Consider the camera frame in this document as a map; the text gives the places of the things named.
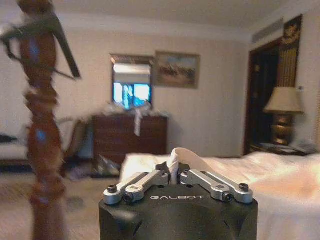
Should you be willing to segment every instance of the framed painting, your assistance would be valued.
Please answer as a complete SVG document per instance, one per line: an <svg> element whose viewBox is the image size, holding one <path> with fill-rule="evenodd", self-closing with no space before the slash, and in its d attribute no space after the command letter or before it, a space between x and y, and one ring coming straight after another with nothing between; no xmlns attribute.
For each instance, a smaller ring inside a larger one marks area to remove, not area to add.
<svg viewBox="0 0 320 240"><path fill-rule="evenodd" d="M156 86L191 88L198 87L200 55L179 52L155 52Z"/></svg>

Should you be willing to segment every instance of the wooden dresser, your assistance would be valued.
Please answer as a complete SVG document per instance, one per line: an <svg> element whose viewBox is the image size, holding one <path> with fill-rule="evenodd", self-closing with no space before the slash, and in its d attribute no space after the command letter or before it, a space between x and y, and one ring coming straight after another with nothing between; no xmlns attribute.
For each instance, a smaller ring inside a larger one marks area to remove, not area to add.
<svg viewBox="0 0 320 240"><path fill-rule="evenodd" d="M92 121L94 167L99 155L121 165L129 153L167 154L167 117L144 116L140 136L134 133L133 115L96 115Z"/></svg>

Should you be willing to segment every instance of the gold lamp base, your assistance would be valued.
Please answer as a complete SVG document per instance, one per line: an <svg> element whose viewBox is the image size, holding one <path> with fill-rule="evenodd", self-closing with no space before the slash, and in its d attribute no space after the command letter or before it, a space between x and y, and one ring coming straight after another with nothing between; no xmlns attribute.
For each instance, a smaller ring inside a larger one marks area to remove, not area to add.
<svg viewBox="0 0 320 240"><path fill-rule="evenodd" d="M292 141L292 119L293 116L290 114L277 114L275 116L275 123L272 125L273 142L287 146Z"/></svg>

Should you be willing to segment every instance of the doorway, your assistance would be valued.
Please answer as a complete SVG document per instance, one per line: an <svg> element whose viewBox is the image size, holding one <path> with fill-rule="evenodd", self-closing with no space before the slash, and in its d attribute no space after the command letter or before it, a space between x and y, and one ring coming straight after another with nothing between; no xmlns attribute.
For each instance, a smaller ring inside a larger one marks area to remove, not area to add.
<svg viewBox="0 0 320 240"><path fill-rule="evenodd" d="M249 53L249 74L246 101L244 154L250 145L272 142L273 115L264 113L277 85L281 38Z"/></svg>

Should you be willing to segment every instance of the wooden post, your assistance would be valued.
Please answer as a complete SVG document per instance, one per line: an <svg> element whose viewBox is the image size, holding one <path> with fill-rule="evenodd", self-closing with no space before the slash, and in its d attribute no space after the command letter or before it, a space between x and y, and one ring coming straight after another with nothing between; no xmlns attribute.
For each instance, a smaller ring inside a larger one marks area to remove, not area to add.
<svg viewBox="0 0 320 240"><path fill-rule="evenodd" d="M50 0L19 0L29 17L53 11ZM20 54L48 67L56 66L57 50L52 33L20 40ZM62 199L65 186L58 171L63 163L60 133L54 120L57 93L52 87L52 71L22 64L30 85L25 94L32 112L28 136L28 161L36 174L30 198L33 207L33 239L65 240L67 232Z"/></svg>

